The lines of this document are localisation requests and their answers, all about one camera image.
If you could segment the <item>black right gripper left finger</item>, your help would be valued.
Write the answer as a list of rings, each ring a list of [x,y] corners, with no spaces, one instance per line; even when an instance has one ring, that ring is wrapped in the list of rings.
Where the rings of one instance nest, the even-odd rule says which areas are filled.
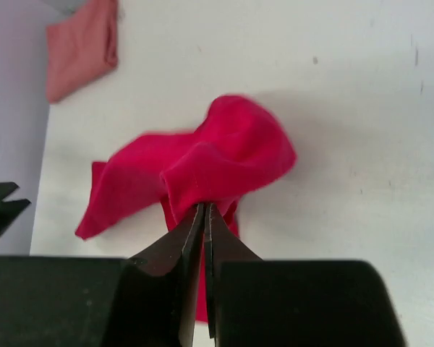
[[[128,259],[0,257],[0,346],[191,346],[204,214]]]

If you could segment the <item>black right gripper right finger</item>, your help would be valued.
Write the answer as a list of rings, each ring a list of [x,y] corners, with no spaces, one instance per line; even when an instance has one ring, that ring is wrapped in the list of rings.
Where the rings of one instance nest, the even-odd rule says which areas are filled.
[[[263,260],[215,205],[204,222],[209,335],[217,346],[404,346],[386,285],[362,260]]]

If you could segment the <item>bright red t shirt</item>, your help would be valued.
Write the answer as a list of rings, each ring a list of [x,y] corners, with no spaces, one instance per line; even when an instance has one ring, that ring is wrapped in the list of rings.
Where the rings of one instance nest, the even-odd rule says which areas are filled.
[[[88,207],[75,233],[89,239],[160,204],[169,230],[200,202],[238,233],[241,198],[288,173],[297,155],[276,117],[241,95],[215,99],[190,132],[149,133],[92,164]]]

